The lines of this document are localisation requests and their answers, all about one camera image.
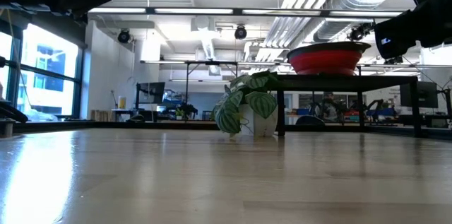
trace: green leaf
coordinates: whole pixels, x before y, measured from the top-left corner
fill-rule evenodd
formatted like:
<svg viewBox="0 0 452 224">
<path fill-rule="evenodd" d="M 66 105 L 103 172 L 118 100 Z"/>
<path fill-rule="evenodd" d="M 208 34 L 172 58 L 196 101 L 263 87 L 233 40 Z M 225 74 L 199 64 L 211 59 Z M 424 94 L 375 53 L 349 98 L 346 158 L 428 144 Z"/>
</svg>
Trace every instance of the green leaf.
<svg viewBox="0 0 452 224">
<path fill-rule="evenodd" d="M 226 133 L 237 134 L 240 132 L 240 120 L 237 118 L 239 108 L 231 101 L 226 101 L 215 115 L 218 128 Z"/>
<path fill-rule="evenodd" d="M 231 89 L 225 85 L 225 93 L 231 94 Z"/>
<path fill-rule="evenodd" d="M 234 78 L 231 81 L 230 89 L 234 90 L 235 87 L 239 86 L 240 83 L 244 83 L 245 81 L 249 80 L 249 78 L 250 78 L 250 75 L 241 75 L 237 78 Z"/>
<path fill-rule="evenodd" d="M 234 93 L 231 93 L 231 95 L 229 95 L 229 97 L 227 98 L 226 102 L 231 102 L 233 105 L 235 105 L 236 107 L 239 107 L 240 102 L 242 101 L 243 98 L 243 92 L 241 91 L 237 91 Z"/>
<path fill-rule="evenodd" d="M 278 105 L 276 99 L 268 93 L 252 92 L 245 99 L 250 108 L 264 119 L 269 118 Z"/>
<path fill-rule="evenodd" d="M 245 82 L 246 86 L 250 87 L 251 89 L 256 89 L 260 87 L 264 87 L 264 85 L 267 83 L 268 77 L 258 77 L 258 78 L 250 78 Z"/>
</svg>

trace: security camera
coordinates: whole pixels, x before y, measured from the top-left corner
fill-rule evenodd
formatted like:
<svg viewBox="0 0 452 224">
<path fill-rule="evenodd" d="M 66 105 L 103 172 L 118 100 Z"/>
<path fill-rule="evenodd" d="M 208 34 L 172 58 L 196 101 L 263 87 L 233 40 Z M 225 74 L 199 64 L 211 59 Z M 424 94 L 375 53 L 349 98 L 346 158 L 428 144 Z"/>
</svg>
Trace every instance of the security camera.
<svg viewBox="0 0 452 224">
<path fill-rule="evenodd" d="M 246 37 L 246 30 L 244 25 L 238 25 L 237 29 L 235 30 L 235 39 L 236 40 L 243 40 Z"/>
<path fill-rule="evenodd" d="M 132 42 L 133 38 L 129 33 L 129 29 L 122 29 L 118 35 L 118 41 L 122 44 L 128 44 Z"/>
</svg>

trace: ceiling light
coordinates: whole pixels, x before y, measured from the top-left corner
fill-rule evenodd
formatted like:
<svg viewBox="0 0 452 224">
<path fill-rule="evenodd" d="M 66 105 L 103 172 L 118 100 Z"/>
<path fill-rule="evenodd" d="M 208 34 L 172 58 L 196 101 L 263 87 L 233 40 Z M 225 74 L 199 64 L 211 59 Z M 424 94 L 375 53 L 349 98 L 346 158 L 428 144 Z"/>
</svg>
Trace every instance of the ceiling light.
<svg viewBox="0 0 452 224">
<path fill-rule="evenodd" d="M 196 14 L 218 14 L 231 15 L 232 9 L 227 8 L 156 8 L 157 14 L 181 14 L 181 15 L 196 15 Z"/>
<path fill-rule="evenodd" d="M 140 61 L 147 64 L 185 64 L 185 61 Z"/>
<path fill-rule="evenodd" d="M 169 79 L 169 82 L 187 82 L 186 79 Z M 199 80 L 188 80 L 188 82 L 199 82 Z"/>
<path fill-rule="evenodd" d="M 169 79 L 170 82 L 184 82 L 186 83 L 186 79 Z M 228 80 L 196 80 L 196 79 L 189 79 L 188 82 L 198 82 L 198 83 L 229 83 Z"/>
<path fill-rule="evenodd" d="M 276 62 L 237 62 L 238 65 L 275 66 Z"/>
<path fill-rule="evenodd" d="M 203 82 L 207 82 L 207 83 L 229 83 L 228 80 L 201 80 Z"/>
<path fill-rule="evenodd" d="M 145 8 L 93 8 L 88 13 L 146 13 Z"/>
<path fill-rule="evenodd" d="M 325 18 L 327 22 L 357 22 L 357 23 L 373 23 L 371 18 Z"/>
<path fill-rule="evenodd" d="M 297 10 L 297 9 L 244 9 L 244 15 L 265 16 L 320 16 L 320 11 Z"/>
<path fill-rule="evenodd" d="M 402 12 L 398 11 L 331 11 L 329 16 L 356 16 L 368 18 L 395 18 Z"/>
</svg>

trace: monitor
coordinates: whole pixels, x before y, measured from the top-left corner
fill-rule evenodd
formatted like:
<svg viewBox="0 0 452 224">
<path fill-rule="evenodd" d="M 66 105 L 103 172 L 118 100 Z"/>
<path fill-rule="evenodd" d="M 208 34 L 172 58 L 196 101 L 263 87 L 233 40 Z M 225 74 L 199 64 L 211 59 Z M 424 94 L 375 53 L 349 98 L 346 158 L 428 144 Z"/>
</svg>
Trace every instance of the monitor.
<svg viewBox="0 0 452 224">
<path fill-rule="evenodd" d="M 417 82 L 417 95 L 419 107 L 438 108 L 438 93 L 436 84 L 430 82 Z M 400 104 L 403 107 L 411 107 L 410 85 L 400 86 Z"/>
<path fill-rule="evenodd" d="M 165 93 L 165 83 L 137 83 L 136 104 L 160 104 Z"/>
</svg>

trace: black table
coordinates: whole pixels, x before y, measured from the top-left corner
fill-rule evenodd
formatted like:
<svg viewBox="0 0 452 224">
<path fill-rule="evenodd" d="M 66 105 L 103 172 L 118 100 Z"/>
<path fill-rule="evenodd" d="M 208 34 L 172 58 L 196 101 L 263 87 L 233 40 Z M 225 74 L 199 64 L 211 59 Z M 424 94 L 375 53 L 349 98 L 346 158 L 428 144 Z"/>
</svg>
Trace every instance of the black table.
<svg viewBox="0 0 452 224">
<path fill-rule="evenodd" d="M 285 135 L 284 92 L 285 91 L 335 91 L 357 93 L 359 127 L 364 127 L 362 93 L 370 90 L 410 84 L 413 126 L 416 137 L 422 136 L 417 96 L 416 76 L 331 76 L 331 75 L 278 75 L 281 84 L 272 90 L 277 92 L 278 135 Z"/>
</svg>

